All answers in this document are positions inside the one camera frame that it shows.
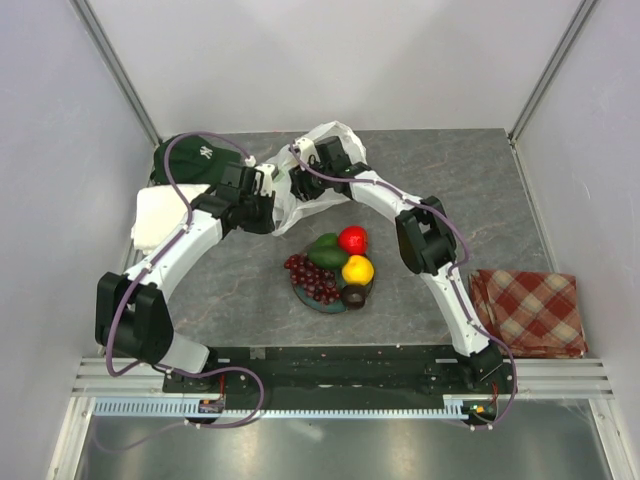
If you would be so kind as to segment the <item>green fake lime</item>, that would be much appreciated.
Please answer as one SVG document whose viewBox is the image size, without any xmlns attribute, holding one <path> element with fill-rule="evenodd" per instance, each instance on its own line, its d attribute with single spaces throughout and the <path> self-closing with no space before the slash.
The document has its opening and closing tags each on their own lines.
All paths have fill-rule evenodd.
<svg viewBox="0 0 640 480">
<path fill-rule="evenodd" d="M 327 270 L 340 269 L 349 259 L 348 253 L 339 246 L 335 233 L 319 236 L 308 249 L 307 256 L 316 266 Z"/>
</svg>

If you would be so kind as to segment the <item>red fake apple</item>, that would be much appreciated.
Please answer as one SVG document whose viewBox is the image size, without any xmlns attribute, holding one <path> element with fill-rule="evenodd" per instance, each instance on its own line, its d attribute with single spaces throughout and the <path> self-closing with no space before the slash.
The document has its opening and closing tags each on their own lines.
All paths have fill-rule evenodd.
<svg viewBox="0 0 640 480">
<path fill-rule="evenodd" d="M 349 255 L 365 255 L 368 244 L 368 232 L 361 226 L 348 226 L 338 235 L 338 246 Z"/>
</svg>

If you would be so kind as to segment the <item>yellow fake lemon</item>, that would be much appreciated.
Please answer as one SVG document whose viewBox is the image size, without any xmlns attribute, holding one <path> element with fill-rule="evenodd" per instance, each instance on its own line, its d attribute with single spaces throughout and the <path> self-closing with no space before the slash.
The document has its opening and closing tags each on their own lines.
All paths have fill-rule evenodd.
<svg viewBox="0 0 640 480">
<path fill-rule="evenodd" d="M 366 256 L 351 255 L 342 267 L 341 275 L 346 284 L 366 286 L 372 281 L 375 268 Z"/>
</svg>

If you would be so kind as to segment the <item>red fake grape bunch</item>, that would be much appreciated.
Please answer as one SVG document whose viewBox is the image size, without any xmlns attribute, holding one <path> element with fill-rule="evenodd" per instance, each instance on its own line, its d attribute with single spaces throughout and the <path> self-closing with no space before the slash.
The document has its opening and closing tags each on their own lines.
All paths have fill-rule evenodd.
<svg viewBox="0 0 640 480">
<path fill-rule="evenodd" d="M 284 268 L 289 272 L 292 287 L 302 293 L 303 300 L 329 305 L 340 298 L 335 273 L 316 266 L 306 254 L 290 256 Z"/>
</svg>

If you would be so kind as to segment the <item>dark fake avocado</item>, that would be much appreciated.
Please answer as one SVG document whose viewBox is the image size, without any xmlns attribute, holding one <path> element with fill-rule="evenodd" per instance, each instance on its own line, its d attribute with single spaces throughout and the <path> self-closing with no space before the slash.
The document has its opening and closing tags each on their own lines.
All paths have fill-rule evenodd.
<svg viewBox="0 0 640 480">
<path fill-rule="evenodd" d="M 342 304 L 348 310 L 358 310 L 364 307 L 368 295 L 366 286 L 359 284 L 347 284 L 340 292 Z"/>
</svg>

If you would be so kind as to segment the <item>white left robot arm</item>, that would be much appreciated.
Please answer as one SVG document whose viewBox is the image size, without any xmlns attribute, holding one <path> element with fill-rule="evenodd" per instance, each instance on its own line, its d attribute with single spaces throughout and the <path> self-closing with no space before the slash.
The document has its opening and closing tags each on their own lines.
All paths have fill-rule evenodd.
<svg viewBox="0 0 640 480">
<path fill-rule="evenodd" d="M 123 274 L 108 272 L 97 286 L 95 336 L 106 349 L 113 377 L 130 371 L 114 354 L 184 375 L 198 393 L 219 382 L 212 350 L 174 329 L 167 302 L 194 264 L 232 230 L 269 234 L 274 230 L 278 168 L 230 165 L 222 181 L 187 202 L 184 218 L 151 253 Z"/>
</svg>

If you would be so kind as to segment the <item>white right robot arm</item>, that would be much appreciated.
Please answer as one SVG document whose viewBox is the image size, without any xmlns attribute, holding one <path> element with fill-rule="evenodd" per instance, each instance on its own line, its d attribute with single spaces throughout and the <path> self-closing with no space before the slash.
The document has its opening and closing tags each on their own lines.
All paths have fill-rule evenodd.
<svg viewBox="0 0 640 480">
<path fill-rule="evenodd" d="M 368 165 L 353 163 L 336 137 L 318 142 L 300 137 L 289 152 L 300 169 L 297 184 L 313 192 L 332 189 L 394 223 L 404 265 L 425 282 L 449 328 L 460 386 L 469 393 L 483 392 L 493 383 L 502 357 L 464 289 L 459 267 L 470 259 L 469 248 L 441 201 L 411 195 Z"/>
</svg>

